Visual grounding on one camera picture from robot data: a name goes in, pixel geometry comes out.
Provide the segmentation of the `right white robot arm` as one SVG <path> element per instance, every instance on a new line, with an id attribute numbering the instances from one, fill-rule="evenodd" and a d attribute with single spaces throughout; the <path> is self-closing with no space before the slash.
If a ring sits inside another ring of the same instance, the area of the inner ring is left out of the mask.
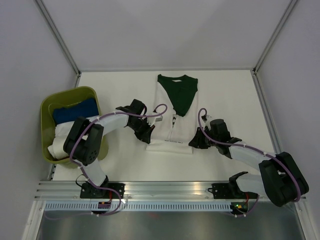
<path id="1" fill-rule="evenodd" d="M 202 119 L 205 127 L 197 128 L 190 147 L 202 150 L 215 147 L 221 155 L 259 171 L 259 174 L 242 171 L 229 177 L 227 194 L 232 198 L 266 196 L 282 207 L 309 192 L 309 185 L 290 153 L 266 153 L 232 137 L 223 119 L 209 120 L 205 116 Z"/>

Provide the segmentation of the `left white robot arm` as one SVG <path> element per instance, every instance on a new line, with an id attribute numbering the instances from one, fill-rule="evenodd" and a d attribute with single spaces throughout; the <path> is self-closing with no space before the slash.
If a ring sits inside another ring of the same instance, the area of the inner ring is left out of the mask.
<path id="1" fill-rule="evenodd" d="M 155 126 L 144 116 L 146 112 L 146 105 L 134 99 L 130 105 L 117 107 L 115 112 L 94 120 L 80 116 L 74 121 L 63 150 L 70 161 L 80 167 L 92 184 L 92 193 L 98 198 L 104 198 L 109 193 L 108 177 L 98 161 L 103 137 L 114 130 L 129 127 L 138 140 L 149 144 Z"/>

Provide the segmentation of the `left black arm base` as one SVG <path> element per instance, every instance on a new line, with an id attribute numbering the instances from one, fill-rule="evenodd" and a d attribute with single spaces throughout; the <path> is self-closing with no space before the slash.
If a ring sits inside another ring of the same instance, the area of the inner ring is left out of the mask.
<path id="1" fill-rule="evenodd" d="M 116 182 L 109 182 L 102 186 L 103 188 L 110 188 L 117 191 L 121 198 L 123 198 L 125 193 L 125 184 L 124 183 L 116 183 Z M 98 189 L 92 186 L 90 183 L 85 182 L 81 186 L 80 191 L 80 198 L 81 199 L 119 199 L 119 196 L 110 190 L 105 189 Z"/>

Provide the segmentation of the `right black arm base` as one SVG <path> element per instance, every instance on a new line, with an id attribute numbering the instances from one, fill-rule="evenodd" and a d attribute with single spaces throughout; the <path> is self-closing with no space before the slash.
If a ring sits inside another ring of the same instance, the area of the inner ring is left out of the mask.
<path id="1" fill-rule="evenodd" d="M 234 193 L 230 190 L 228 183 L 212 183 L 207 189 L 213 195 L 215 200 L 247 200 L 256 199 L 257 194 L 253 192 Z"/>

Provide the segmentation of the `white green raglan t-shirt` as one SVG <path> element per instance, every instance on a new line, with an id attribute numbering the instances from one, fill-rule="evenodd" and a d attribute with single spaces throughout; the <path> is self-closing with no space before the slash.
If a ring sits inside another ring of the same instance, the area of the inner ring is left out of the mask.
<path id="1" fill-rule="evenodd" d="M 183 75 L 168 77 L 159 74 L 154 105 L 165 104 L 162 120 L 155 128 L 146 146 L 149 152 L 193 154 L 189 142 L 197 131 L 198 79 Z"/>

